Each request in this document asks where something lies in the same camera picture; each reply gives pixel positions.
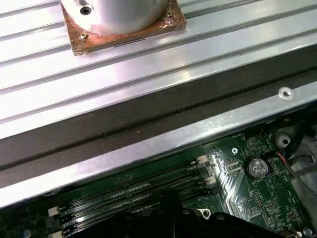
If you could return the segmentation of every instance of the screw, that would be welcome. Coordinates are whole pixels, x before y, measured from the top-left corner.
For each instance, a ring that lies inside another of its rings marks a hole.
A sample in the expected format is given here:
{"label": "screw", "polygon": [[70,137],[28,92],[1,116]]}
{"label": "screw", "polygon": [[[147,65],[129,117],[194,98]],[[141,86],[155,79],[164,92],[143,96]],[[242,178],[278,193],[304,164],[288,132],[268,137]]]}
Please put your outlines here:
{"label": "screw", "polygon": [[183,213],[186,214],[186,215],[188,215],[188,214],[190,213],[190,211],[187,210],[187,209],[184,209],[184,210],[183,210]]}
{"label": "screw", "polygon": [[86,32],[84,32],[84,33],[82,33],[82,34],[80,35],[80,39],[81,39],[81,40],[86,40],[88,37],[89,37],[89,35],[88,35]]}
{"label": "screw", "polygon": [[221,215],[221,214],[216,215],[216,218],[217,218],[218,220],[224,220],[224,216]]}
{"label": "screw", "polygon": [[91,13],[91,8],[88,6],[84,6],[80,9],[80,13],[82,15],[89,15]]}
{"label": "screw", "polygon": [[278,95],[281,99],[285,101],[291,101],[294,98],[294,93],[292,89],[287,87],[280,88],[278,91]]}
{"label": "screw", "polygon": [[203,216],[204,216],[204,217],[208,217],[208,216],[209,216],[209,211],[208,211],[208,210],[205,210],[205,211],[203,212]]}
{"label": "screw", "polygon": [[313,235],[313,231],[312,231],[312,229],[310,229],[309,227],[305,227],[305,228],[303,229],[303,233],[304,233],[304,235],[307,236],[307,237],[311,237],[311,236]]}
{"label": "screw", "polygon": [[238,149],[237,149],[236,147],[233,147],[233,148],[231,149],[231,152],[232,152],[234,155],[236,155],[236,154],[238,154]]}

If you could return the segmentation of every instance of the black cable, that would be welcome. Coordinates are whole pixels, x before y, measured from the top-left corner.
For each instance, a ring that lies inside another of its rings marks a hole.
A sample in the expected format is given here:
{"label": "black cable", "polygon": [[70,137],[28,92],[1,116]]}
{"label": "black cable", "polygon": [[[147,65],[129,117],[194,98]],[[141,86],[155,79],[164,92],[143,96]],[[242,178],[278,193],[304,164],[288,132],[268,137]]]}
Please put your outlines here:
{"label": "black cable", "polygon": [[283,150],[283,156],[285,157],[286,160],[291,158],[293,154],[298,150],[305,135],[311,129],[311,127],[315,124],[317,124],[317,115],[315,114],[312,117],[298,124],[298,126],[295,129],[295,133],[292,136],[293,138],[291,142]]}

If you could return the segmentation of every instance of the electronic component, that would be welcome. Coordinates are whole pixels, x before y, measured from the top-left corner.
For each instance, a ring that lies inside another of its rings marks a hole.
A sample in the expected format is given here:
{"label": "electronic component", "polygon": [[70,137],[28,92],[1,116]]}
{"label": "electronic component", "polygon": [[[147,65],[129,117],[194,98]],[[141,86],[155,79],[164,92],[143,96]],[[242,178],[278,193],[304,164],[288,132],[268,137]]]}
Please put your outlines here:
{"label": "electronic component", "polygon": [[29,229],[26,229],[23,231],[23,238],[30,238],[32,235],[32,232]]}
{"label": "electronic component", "polygon": [[59,214],[59,207],[52,207],[48,210],[49,217]]}
{"label": "electronic component", "polygon": [[55,232],[48,235],[48,238],[64,238],[62,231]]}
{"label": "electronic component", "polygon": [[198,168],[198,173],[203,176],[208,174],[208,170],[206,167],[201,167],[201,168]]}
{"label": "electronic component", "polygon": [[217,183],[216,178],[214,176],[210,176],[209,178],[205,179],[207,185],[213,185]]}
{"label": "electronic component", "polygon": [[313,231],[309,227],[305,227],[303,229],[303,234],[307,237],[311,237],[313,235]]}
{"label": "electronic component", "polygon": [[210,161],[205,162],[205,166],[206,166],[206,167],[211,167]]}
{"label": "electronic component", "polygon": [[200,156],[197,158],[197,162],[199,164],[204,164],[206,162],[209,162],[208,158],[207,158],[207,155],[203,155],[203,156]]}
{"label": "electronic component", "polygon": [[263,179],[268,174],[267,163],[259,158],[248,161],[246,170],[247,174],[254,179]]}
{"label": "electronic component", "polygon": [[291,231],[281,231],[278,233],[280,236],[283,236],[285,238],[299,238]]}
{"label": "electronic component", "polygon": [[304,221],[309,222],[312,220],[306,207],[304,207],[304,206],[298,207],[297,212],[298,212],[299,216],[301,217],[301,219],[303,219]]}
{"label": "electronic component", "polygon": [[212,176],[213,175],[213,170],[212,169],[208,169],[207,173],[208,173],[209,176]]}
{"label": "electronic component", "polygon": [[232,169],[232,170],[229,170],[229,171],[227,172],[227,175],[234,174],[235,172],[240,171],[240,170],[241,170],[241,167],[234,168],[234,169]]}
{"label": "electronic component", "polygon": [[212,196],[215,196],[217,194],[221,194],[221,192],[222,192],[222,188],[220,186],[213,187],[213,188],[210,189],[210,194]]}

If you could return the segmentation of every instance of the metal rivet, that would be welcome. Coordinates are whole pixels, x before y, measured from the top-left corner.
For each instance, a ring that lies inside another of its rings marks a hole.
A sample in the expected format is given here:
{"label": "metal rivet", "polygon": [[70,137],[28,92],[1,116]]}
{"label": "metal rivet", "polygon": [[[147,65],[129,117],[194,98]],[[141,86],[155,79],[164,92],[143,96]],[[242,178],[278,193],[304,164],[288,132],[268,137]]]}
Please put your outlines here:
{"label": "metal rivet", "polygon": [[188,214],[190,213],[190,211],[187,210],[187,209],[184,209],[184,210],[183,210],[183,213],[186,214],[186,215],[188,215]]}
{"label": "metal rivet", "polygon": [[80,39],[81,40],[85,40],[85,39],[87,39],[89,37],[89,35],[86,33],[86,32],[84,32],[84,33],[82,33],[81,35],[80,35]]}
{"label": "metal rivet", "polygon": [[292,89],[287,87],[280,88],[278,91],[278,95],[281,99],[286,101],[291,101],[294,98],[294,93]]}
{"label": "metal rivet", "polygon": [[224,220],[224,216],[221,215],[221,214],[216,215],[216,218],[217,218],[218,220]]}
{"label": "metal rivet", "polygon": [[234,147],[234,148],[231,149],[231,152],[232,152],[234,155],[236,155],[236,154],[238,154],[238,149]]}

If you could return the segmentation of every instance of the screw head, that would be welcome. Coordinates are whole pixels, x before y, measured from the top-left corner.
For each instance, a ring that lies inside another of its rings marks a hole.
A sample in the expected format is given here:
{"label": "screw head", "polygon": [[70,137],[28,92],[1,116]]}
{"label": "screw head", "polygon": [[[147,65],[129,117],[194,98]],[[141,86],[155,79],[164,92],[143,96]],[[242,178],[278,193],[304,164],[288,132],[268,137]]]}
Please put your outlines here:
{"label": "screw head", "polygon": [[80,39],[81,40],[85,40],[85,39],[87,39],[89,37],[89,35],[86,33],[86,32],[84,32],[84,33],[82,33],[81,35],[80,35]]}
{"label": "screw head", "polygon": [[234,154],[234,155],[236,155],[236,154],[238,154],[238,149],[236,148],[236,147],[233,147],[232,149],[231,149],[231,152]]}
{"label": "screw head", "polygon": [[88,6],[84,6],[80,9],[80,13],[82,15],[89,15],[91,13],[91,8]]}
{"label": "screw head", "polygon": [[203,216],[204,216],[204,217],[208,217],[208,216],[209,216],[209,211],[208,211],[208,210],[205,210],[205,211],[203,212]]}
{"label": "screw head", "polygon": [[281,99],[285,101],[291,101],[294,98],[294,93],[292,89],[287,87],[280,88],[278,91],[278,95]]}

